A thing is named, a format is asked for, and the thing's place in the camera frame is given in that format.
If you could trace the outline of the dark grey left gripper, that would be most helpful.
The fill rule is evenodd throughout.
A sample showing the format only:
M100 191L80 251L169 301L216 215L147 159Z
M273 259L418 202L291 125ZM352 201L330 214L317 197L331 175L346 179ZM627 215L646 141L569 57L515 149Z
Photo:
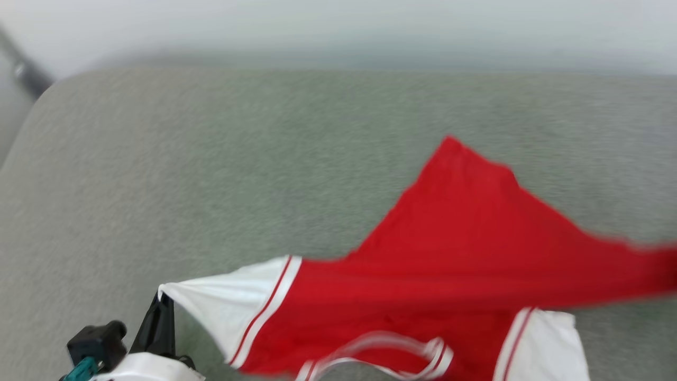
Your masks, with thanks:
M171 297L162 294L155 296L146 311L140 328L130 347L129 353L148 351L155 341L157 331L157 350L162 356L174 356L190 369L196 369L194 360L188 355L176 356L176 319L174 303Z

